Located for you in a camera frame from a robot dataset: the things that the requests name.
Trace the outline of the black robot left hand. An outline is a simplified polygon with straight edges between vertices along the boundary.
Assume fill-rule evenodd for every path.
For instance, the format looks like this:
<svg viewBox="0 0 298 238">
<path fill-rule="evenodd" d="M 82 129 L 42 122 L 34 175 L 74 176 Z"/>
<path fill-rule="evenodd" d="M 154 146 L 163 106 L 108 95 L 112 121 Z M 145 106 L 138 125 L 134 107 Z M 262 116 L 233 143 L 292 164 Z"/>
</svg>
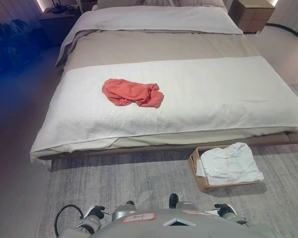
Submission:
<svg viewBox="0 0 298 238">
<path fill-rule="evenodd" d="M 88 209 L 85 217 L 94 215 L 94 216 L 96 216 L 99 219 L 103 219 L 104 216 L 105 216 L 105 212 L 104 211 L 105 211 L 105 207 L 104 206 L 94 205 L 94 206 L 91 206 Z"/>
</svg>

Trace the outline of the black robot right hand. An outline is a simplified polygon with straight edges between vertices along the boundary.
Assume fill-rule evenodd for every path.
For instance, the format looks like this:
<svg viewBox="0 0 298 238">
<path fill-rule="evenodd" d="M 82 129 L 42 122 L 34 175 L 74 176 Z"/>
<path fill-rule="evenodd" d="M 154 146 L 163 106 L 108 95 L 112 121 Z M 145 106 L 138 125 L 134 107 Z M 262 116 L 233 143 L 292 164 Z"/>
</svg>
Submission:
<svg viewBox="0 0 298 238">
<path fill-rule="evenodd" d="M 227 213 L 232 213 L 231 208 L 225 203 L 225 204 L 215 204 L 215 208 L 218 210 L 218 215 L 220 217 L 223 217 Z"/>
</svg>

